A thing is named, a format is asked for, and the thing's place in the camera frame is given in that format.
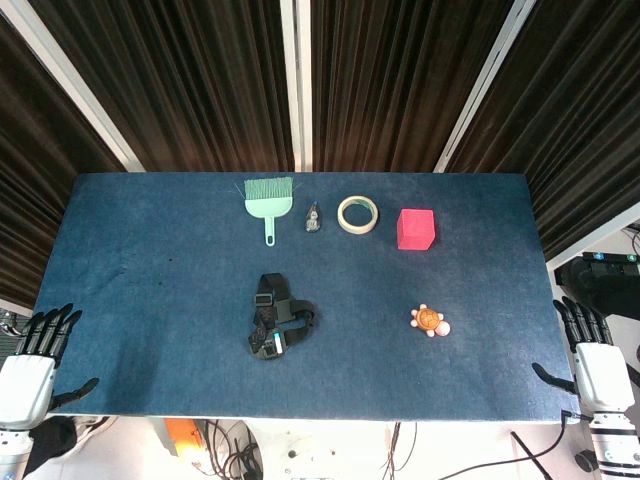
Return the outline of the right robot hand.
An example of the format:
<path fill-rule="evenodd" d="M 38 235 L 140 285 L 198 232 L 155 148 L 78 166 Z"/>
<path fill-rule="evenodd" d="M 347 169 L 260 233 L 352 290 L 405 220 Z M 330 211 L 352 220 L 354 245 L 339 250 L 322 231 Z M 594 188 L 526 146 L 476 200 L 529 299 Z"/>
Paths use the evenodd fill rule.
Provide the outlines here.
<path fill-rule="evenodd" d="M 593 413 L 624 413 L 635 404 L 627 363 L 605 317 L 598 311 L 564 296 L 553 301 L 560 314 L 574 363 L 571 380 L 548 373 L 533 363 L 546 384 L 577 396 Z"/>

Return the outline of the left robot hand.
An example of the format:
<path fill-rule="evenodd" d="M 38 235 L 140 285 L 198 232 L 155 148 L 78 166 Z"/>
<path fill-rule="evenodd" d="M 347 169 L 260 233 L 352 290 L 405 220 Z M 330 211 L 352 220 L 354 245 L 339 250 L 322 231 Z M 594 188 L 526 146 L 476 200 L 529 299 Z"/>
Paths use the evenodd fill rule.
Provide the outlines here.
<path fill-rule="evenodd" d="M 1 429 L 30 431 L 46 415 L 87 396 L 99 383 L 97 377 L 81 387 L 56 394 L 55 378 L 69 337 L 82 316 L 71 303 L 38 312 L 15 335 L 18 344 L 1 367 Z"/>

